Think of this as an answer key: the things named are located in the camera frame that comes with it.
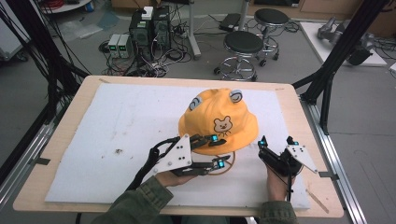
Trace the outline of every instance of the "hand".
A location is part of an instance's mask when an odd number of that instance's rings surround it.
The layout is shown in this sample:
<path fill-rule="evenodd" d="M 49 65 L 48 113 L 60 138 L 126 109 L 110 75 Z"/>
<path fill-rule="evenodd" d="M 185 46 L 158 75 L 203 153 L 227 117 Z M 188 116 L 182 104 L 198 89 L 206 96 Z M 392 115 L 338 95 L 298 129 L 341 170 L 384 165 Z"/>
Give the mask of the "hand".
<path fill-rule="evenodd" d="M 155 177 L 164 187 L 174 187 L 189 182 L 189 180 L 197 177 L 197 175 L 177 176 L 170 171 L 166 171 L 156 174 Z"/>
<path fill-rule="evenodd" d="M 267 189 L 268 189 L 268 201 L 285 201 L 288 194 L 288 178 L 281 176 L 267 166 Z"/>

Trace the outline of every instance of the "white foam board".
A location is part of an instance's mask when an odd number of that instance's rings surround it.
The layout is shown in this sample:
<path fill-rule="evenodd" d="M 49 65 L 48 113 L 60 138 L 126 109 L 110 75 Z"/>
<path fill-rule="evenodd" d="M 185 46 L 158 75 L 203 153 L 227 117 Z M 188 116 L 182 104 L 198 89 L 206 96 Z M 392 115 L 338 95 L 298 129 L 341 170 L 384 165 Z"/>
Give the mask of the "white foam board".
<path fill-rule="evenodd" d="M 319 39 L 317 37 L 318 29 L 322 27 L 325 23 L 300 22 L 300 24 L 303 28 L 305 36 L 309 39 L 309 43 L 315 50 L 315 53 L 318 55 L 320 61 L 324 63 L 327 57 L 329 57 L 330 52 L 333 48 L 333 44 L 331 44 L 329 40 Z M 373 53 L 373 55 L 366 59 L 366 61 L 364 61 L 359 66 L 380 67 L 387 65 L 387 63 L 373 49 L 371 49 L 370 52 Z"/>
<path fill-rule="evenodd" d="M 177 136 L 179 118 L 203 90 L 102 84 L 64 153 L 46 201 L 113 203 L 132 182 L 149 150 Z M 175 195 L 170 205 L 259 207 L 266 200 L 266 169 L 258 157 L 257 141 L 265 134 L 270 148 L 279 153 L 289 135 L 274 91 L 242 92 L 258 119 L 259 136 L 236 152 L 235 164 L 226 174 L 198 176 L 170 188 Z M 309 208 L 301 176 L 293 189 L 293 206 Z"/>

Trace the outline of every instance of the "hat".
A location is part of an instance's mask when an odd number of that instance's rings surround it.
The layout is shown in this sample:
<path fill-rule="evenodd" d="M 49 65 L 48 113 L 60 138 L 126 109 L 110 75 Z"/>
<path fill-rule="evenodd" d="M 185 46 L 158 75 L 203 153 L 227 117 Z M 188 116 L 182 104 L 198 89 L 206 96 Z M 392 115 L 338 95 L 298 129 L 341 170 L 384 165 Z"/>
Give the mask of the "hat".
<path fill-rule="evenodd" d="M 248 111 L 240 90 L 212 89 L 199 93 L 178 122 L 180 136 L 212 135 L 227 142 L 219 146 L 204 145 L 194 152 L 220 155 L 250 144 L 259 133 L 256 117 Z"/>

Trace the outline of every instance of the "gray floor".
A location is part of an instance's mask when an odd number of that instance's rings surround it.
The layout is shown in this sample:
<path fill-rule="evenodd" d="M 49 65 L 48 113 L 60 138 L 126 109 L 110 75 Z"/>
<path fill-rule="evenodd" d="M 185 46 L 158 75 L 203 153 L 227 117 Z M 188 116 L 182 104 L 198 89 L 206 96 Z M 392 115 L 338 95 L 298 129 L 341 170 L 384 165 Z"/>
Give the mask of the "gray floor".
<path fill-rule="evenodd" d="M 60 23 L 80 21 L 83 25 L 97 24 L 107 7 L 87 14 L 81 10 L 58 15 Z M 68 46 L 82 63 L 96 75 L 106 69 L 106 59 L 98 46 L 112 34 L 127 32 L 128 14 L 118 14 L 114 26 L 86 39 L 68 41 Z M 196 28 L 209 17 L 196 19 Z M 200 32 L 219 32 L 215 22 L 206 22 Z M 224 35 L 197 35 L 202 51 L 198 61 L 169 66 L 166 77 L 219 79 L 213 69 L 230 54 L 223 49 Z M 281 44 L 278 61 L 268 60 L 264 67 L 256 66 L 259 82 L 293 83 L 320 67 L 320 61 L 304 34 L 284 32 L 276 38 Z M 54 39 L 61 52 L 59 39 Z M 396 79 L 388 67 L 342 66 L 335 76 L 329 116 L 329 132 L 346 174 L 355 191 L 368 223 L 396 223 Z M 303 93 L 306 87 L 297 90 Z M 30 127 L 47 102 L 47 83 L 34 63 L 9 62 L 0 67 L 0 162 L 3 164 L 12 149 Z M 18 189 L 0 212 L 1 223 L 73 223 L 76 214 L 25 213 L 12 209 Z M 84 214 L 81 223 L 89 223 L 95 214 Z M 301 223 L 349 223 L 342 218 L 300 218 Z"/>

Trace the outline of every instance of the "electronic equipment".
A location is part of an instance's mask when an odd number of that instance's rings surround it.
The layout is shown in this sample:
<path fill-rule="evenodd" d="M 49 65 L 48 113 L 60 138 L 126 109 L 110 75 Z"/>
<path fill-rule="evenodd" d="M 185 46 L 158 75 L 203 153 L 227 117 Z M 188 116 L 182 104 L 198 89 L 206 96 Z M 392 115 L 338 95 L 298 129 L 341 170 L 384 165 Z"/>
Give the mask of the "electronic equipment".
<path fill-rule="evenodd" d="M 157 48 L 170 49 L 171 24 L 170 24 L 170 16 L 169 16 L 169 6 L 155 8 L 152 21 L 154 26 L 155 39 L 157 40 Z"/>
<path fill-rule="evenodd" d="M 238 13 L 231 13 L 228 14 L 224 20 L 220 23 L 219 29 L 232 32 L 233 28 L 238 26 L 239 19 L 241 18 L 241 15 Z"/>
<path fill-rule="evenodd" d="M 108 41 L 108 49 L 110 50 L 110 55 L 113 58 L 119 58 L 119 50 L 117 48 L 117 45 L 119 43 L 121 35 L 112 35 L 110 40 Z"/>
<path fill-rule="evenodd" d="M 153 7 L 144 7 L 144 12 L 142 13 L 142 20 L 143 21 L 151 21 Z"/>
<path fill-rule="evenodd" d="M 127 188 L 137 189 L 143 178 L 150 172 L 157 174 L 164 171 L 172 171 L 175 175 L 208 175 L 209 173 L 223 169 L 230 156 L 217 157 L 211 161 L 195 162 L 192 160 L 191 152 L 205 145 L 210 147 L 219 146 L 226 143 L 224 139 L 218 139 L 214 135 L 201 136 L 199 134 L 189 136 L 185 134 L 161 141 L 152 147 L 148 153 L 148 159 L 143 167 L 137 172 L 134 181 Z M 166 144 L 170 146 L 164 153 L 160 154 L 160 147 Z"/>
<path fill-rule="evenodd" d="M 259 157 L 260 159 L 269 166 L 274 172 L 286 176 L 288 178 L 287 185 L 287 201 L 290 202 L 292 179 L 297 176 L 303 166 L 307 167 L 313 173 L 317 173 L 318 169 L 309 156 L 308 150 L 305 146 L 300 146 L 298 142 L 294 142 L 292 137 L 286 139 L 288 145 L 285 150 L 277 155 L 273 150 L 268 147 L 267 139 L 265 135 L 262 136 L 262 140 L 257 144 L 259 146 Z"/>
<path fill-rule="evenodd" d="M 117 44 L 120 58 L 129 58 L 133 54 L 131 37 L 129 35 L 121 35 Z"/>
<path fill-rule="evenodd" d="M 136 11 L 132 15 L 129 33 L 132 42 L 138 47 L 148 47 L 152 42 L 152 24 L 151 21 L 142 20 L 142 12 Z"/>

